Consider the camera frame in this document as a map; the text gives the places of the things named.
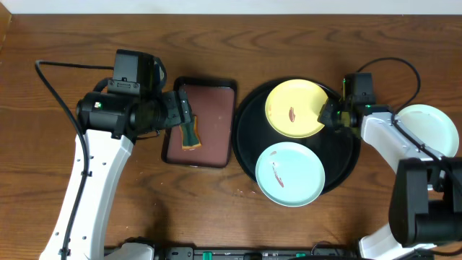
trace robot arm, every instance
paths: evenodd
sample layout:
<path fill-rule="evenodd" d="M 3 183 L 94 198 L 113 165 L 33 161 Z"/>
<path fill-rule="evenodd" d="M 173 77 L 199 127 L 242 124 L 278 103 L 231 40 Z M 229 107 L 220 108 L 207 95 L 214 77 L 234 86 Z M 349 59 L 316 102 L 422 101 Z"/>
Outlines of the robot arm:
<path fill-rule="evenodd" d="M 110 209 L 118 180 L 136 139 L 160 129 L 191 121 L 191 107 L 186 93 L 164 92 L 165 68 L 160 60 L 147 53 L 118 50 L 113 78 L 108 92 L 89 92 L 77 105 L 77 118 L 89 153 L 89 170 L 84 188 L 79 190 L 84 153 L 76 138 L 74 167 L 53 234 L 42 260 L 53 259 L 130 259 L 153 260 L 154 249 L 142 243 L 126 243 L 104 257 L 104 241 Z M 77 194 L 77 213 L 72 207 Z M 71 233 L 67 247 L 63 240 L 69 223 Z"/>
<path fill-rule="evenodd" d="M 396 173 L 389 211 L 390 223 L 359 242 L 362 257 L 400 259 L 417 248 L 462 239 L 462 196 L 455 184 L 461 181 L 460 159 L 444 157 L 426 147 L 387 106 L 375 105 L 372 76 L 345 76 L 340 103 L 328 100 L 318 120 L 331 128 L 348 127 L 373 146 Z M 447 178 L 445 170 L 451 170 Z M 442 201 L 429 201 L 428 189 L 445 192 Z"/>

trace yellow plate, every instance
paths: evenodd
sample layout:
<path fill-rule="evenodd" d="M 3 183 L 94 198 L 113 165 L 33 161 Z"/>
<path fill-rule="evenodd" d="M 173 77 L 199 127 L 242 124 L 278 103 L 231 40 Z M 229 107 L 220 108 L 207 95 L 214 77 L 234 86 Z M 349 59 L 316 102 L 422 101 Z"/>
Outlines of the yellow plate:
<path fill-rule="evenodd" d="M 266 119 L 286 137 L 309 137 L 324 127 L 318 122 L 318 116 L 326 100 L 326 92 L 316 83 L 288 80 L 269 93 L 265 104 Z"/>

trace light blue plate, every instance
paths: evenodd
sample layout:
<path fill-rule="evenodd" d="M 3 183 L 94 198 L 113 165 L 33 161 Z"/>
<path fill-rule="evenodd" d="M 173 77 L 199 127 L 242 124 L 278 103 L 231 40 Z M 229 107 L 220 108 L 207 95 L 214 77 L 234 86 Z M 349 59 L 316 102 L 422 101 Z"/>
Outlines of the light blue plate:
<path fill-rule="evenodd" d="M 314 201 L 324 188 L 324 167 L 307 147 L 281 142 L 266 148 L 256 164 L 262 192 L 277 204 L 301 207 Z"/>

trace round black tray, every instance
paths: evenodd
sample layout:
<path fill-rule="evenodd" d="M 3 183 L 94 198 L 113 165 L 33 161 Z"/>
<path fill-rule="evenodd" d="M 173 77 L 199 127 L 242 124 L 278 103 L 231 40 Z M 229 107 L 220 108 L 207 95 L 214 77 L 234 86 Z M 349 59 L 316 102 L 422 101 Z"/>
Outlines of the round black tray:
<path fill-rule="evenodd" d="M 324 127 L 317 134 L 307 138 L 290 138 L 278 133 L 266 120 L 265 102 L 269 93 L 289 77 L 267 82 L 252 91 L 240 104 L 232 128 L 232 148 L 237 161 L 245 173 L 256 181 L 255 166 L 260 154 L 269 146 L 279 142 L 296 142 L 310 148 L 323 163 L 326 182 L 322 194 L 340 185 L 353 171 L 359 157 L 361 141 L 350 131 L 333 131 Z M 339 100 L 340 95 L 331 88 L 310 80 L 322 87 L 327 96 Z"/>

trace wooden table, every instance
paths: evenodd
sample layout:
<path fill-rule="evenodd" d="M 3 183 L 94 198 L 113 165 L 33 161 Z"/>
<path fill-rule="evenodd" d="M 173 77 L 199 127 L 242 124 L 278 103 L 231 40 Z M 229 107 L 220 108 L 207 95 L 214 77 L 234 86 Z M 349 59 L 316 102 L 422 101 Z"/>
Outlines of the wooden table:
<path fill-rule="evenodd" d="M 438 107 L 462 129 L 460 17 L 14 15 L 0 54 L 0 259 L 38 258 L 72 169 L 75 132 L 34 61 L 112 66 L 118 48 L 159 56 L 168 71 L 166 90 L 179 76 L 236 79 L 238 103 L 283 76 L 312 77 L 339 91 L 345 74 L 397 56 L 422 75 L 416 103 Z M 396 62 L 370 71 L 380 103 L 396 107 L 416 87 L 411 71 Z M 72 110 L 111 75 L 56 67 L 44 73 Z M 309 248 L 318 241 L 353 243 L 388 221 L 395 175 L 366 144 L 340 187 L 293 209 L 267 199 L 234 155 L 221 170 L 167 165 L 162 140 L 136 144 L 119 181 L 106 245 L 144 235 L 163 245 Z"/>

